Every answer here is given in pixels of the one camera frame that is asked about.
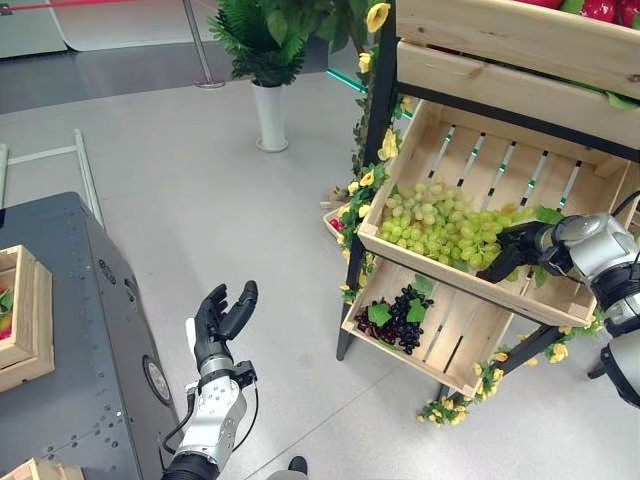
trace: green grapes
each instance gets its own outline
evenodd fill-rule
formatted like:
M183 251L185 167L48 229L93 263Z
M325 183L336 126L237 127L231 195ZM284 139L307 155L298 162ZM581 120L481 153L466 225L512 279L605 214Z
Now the green grapes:
M515 205L500 211L473 211L473 197L436 176L385 202L379 237L445 265L485 269L501 251L498 237L505 228L535 216L532 207Z

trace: flower garland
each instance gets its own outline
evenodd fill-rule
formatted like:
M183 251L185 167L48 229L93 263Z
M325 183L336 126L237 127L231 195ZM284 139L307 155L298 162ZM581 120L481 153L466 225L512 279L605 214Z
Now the flower garland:
M578 335L595 336L603 328L603 315L600 309L596 309L591 324L588 327L572 328L560 327L559 330L564 335L554 344L544 350L544 355L550 363L558 363L564 360L569 352L566 343ZM522 335L520 341L526 340L528 335ZM467 416L467 408L472 404L479 404L487 398L492 397L498 391L498 386L504 378L504 371L500 368L502 362L509 358L511 349L503 345L494 353L489 362L477 363L474 365L474 372L480 377L480 382L473 398L455 395L451 398L442 397L440 400L433 400L425 405L416 419L423 423L426 420L434 423L437 427L442 425L458 425ZM526 365L537 365L535 357L529 359Z
M386 21L391 5L379 2L371 6L367 13L366 24L370 33L376 33ZM361 52L358 56L358 78L362 85L368 90L366 98L356 100L356 104L362 108L361 119L356 122L353 129L358 151L352 156L353 173L355 179L347 186L349 202L338 210L337 218L342 225L338 233L337 240L343 248L342 255L349 262L351 258L351 244L353 236L357 233L358 227L364 217L371 210L371 202L382 184L388 178L384 162L392 160L399 154L402 134L398 128L394 128L394 120L401 117L403 112L413 113L413 99L410 97L399 97L389 126L385 132L382 145L378 150L378 161L371 165L364 166L364 151L369 130L369 117L371 114L371 103L373 101L373 89L375 71L377 65L379 47L375 45L369 52ZM343 299L346 303L352 304L360 288L367 284L367 276L375 270L374 256L367 253L362 261L358 286L352 290L348 285L343 284L340 289L343 292Z

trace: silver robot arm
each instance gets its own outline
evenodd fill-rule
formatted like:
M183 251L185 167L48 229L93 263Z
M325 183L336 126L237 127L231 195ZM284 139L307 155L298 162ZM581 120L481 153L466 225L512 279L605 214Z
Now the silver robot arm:
M195 319L187 320L187 339L200 381L187 386L187 416L162 442L174 455L163 480L215 480L234 450L236 431L247 411L242 390L255 383L257 376L251 362L234 365L226 342L233 340L251 317L258 289L255 282L247 282L228 313L224 313L225 298L226 286L221 285L203 301ZM257 415L257 389L255 393ZM168 447L167 440L187 422L180 446L176 450Z
M540 265L552 275L575 272L593 292L614 338L589 376L606 373L620 396L640 408L640 248L633 236L614 216L598 213L516 225L498 242L502 252L478 277L495 283L517 266Z

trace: wooden crate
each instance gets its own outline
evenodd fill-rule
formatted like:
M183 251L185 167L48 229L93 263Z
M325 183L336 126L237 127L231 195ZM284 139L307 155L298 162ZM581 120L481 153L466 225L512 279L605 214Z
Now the wooden crate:
M0 480L84 480L80 467L32 458Z
M640 31L512 0L398 0L398 35L640 98Z
M322 223L324 223L324 226L327 228L327 230L329 230L329 233L331 233L331 235L336 238L338 238L338 231L333 228L333 225L331 225L329 222L334 218L338 218L338 210L340 210L340 208L331 210L329 213L326 213L322 216Z
M53 317L52 317L52 276L39 262L34 266L34 286L32 293L33 319L31 344L33 355L27 360L0 369L0 392L53 372Z
M452 125L455 125L453 136L448 141ZM481 133L485 134L484 143L477 155L471 155ZM515 149L505 165L505 154L513 142ZM444 155L440 156L445 146ZM505 280L494 285L383 241L376 234L393 186L413 187L426 181L432 170L447 184L461 184L465 193L474 195L472 207L476 210L485 202L489 209L499 209L507 203L556 208L562 206L566 197L562 210L565 215L610 212L640 186L640 165L601 153L421 101L405 133L401 153L390 167L390 179L376 194L358 235L374 253L513 312L549 325L585 326L590 322L595 299L586 288L568 279L550 277L542 288L534 288L534 282L521 275L518 283ZM475 161L466 171L465 165L472 157ZM637 201L633 202L618 217L622 224L629 225L636 204Z
M355 316L363 308L382 297L393 302L414 278L415 272L388 260L378 260L376 272L349 309L342 328L438 382L473 396L479 384L473 365L487 361L496 350L513 317L509 311L438 283L431 295L434 304L427 309L422 322L420 346L412 355L394 350L358 330Z
M398 44L398 80L640 151L640 108L616 109L605 95L582 87L406 42Z
M11 336L0 340L0 368L33 356L36 259L23 246L0 251L0 284L13 290Z

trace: black cable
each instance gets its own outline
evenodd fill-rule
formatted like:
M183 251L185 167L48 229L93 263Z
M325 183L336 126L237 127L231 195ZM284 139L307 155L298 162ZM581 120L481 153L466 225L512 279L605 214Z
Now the black cable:
M178 433L182 427L184 427L187 422L189 421L189 419L191 418L191 415L193 415L193 410L195 408L196 405L196 394L195 391L191 392L187 395L187 415L182 419L182 421L180 423L178 423L178 425L176 425L176 428L174 428L173 430L171 430L163 439L162 439L162 448L164 448L167 452L169 452L171 455L175 455L176 451L175 449L171 448L167 442L169 441L169 439L171 437L173 437L176 433Z
M616 208L611 215L613 215L614 217L617 217L618 215L620 215L620 212L622 212L622 210L624 210L627 205L633 202L637 196L640 196L640 190L636 190L627 198L625 198L623 202L620 205L618 205L618 208Z
M258 408L260 407L260 400L258 398L258 386L257 385L256 385L255 393L256 393L256 411L253 414L253 420L251 421L251 426L249 427L249 430L247 430L247 433L245 434L244 438L240 441L240 443L238 445L236 445L235 447L233 447L233 451L234 452L242 446L244 441L249 437L249 434L251 433L251 430L253 430L253 426L256 424L256 420L258 418Z

